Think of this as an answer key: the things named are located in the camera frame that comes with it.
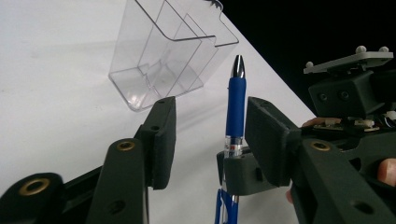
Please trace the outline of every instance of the pen grip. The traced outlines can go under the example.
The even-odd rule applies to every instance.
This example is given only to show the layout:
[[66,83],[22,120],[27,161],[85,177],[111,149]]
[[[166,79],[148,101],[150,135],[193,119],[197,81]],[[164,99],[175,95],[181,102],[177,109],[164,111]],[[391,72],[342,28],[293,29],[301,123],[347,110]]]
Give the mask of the pen grip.
[[226,135],[228,136],[240,137],[244,135],[246,88],[247,82],[244,78],[230,78],[226,123]]

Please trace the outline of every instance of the white table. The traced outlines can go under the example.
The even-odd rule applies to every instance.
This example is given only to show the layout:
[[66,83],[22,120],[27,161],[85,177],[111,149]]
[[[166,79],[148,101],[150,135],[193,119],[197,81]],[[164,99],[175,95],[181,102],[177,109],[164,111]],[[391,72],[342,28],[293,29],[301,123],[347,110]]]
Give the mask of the white table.
[[[85,174],[144,122],[149,111],[130,110],[107,77],[124,4],[0,0],[0,194],[36,173],[56,173],[64,182]],[[177,97],[172,174],[166,189],[149,191],[150,223],[213,223],[216,154],[236,54],[244,57],[247,96],[272,102],[297,126],[314,117],[225,22],[240,43],[202,89]],[[287,189],[241,197],[239,223],[297,223]]]

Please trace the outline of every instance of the blue pen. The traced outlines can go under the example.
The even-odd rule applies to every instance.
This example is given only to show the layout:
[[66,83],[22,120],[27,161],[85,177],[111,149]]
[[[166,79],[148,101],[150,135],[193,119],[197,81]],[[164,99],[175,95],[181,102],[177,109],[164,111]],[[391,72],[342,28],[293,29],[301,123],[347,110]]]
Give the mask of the blue pen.
[[[242,154],[246,87],[244,61],[241,55],[237,55],[228,85],[224,159]],[[221,189],[218,191],[215,224],[236,224],[238,203],[237,195],[227,193],[225,171],[223,170]]]

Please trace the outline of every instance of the pen tip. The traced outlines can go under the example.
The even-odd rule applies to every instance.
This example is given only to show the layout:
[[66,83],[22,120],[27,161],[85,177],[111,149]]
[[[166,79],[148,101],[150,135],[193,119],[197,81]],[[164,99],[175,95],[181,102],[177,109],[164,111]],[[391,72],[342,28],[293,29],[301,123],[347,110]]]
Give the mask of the pen tip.
[[245,78],[245,66],[242,55],[236,55],[235,61],[233,62],[233,70],[231,71],[231,77]]

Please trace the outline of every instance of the clear plastic container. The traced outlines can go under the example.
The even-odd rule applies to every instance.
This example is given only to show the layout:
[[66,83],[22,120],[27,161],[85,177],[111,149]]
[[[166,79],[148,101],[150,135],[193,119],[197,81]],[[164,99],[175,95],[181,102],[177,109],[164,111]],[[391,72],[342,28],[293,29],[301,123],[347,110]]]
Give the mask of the clear plastic container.
[[127,0],[109,78],[133,111],[196,90],[238,43],[216,1]]

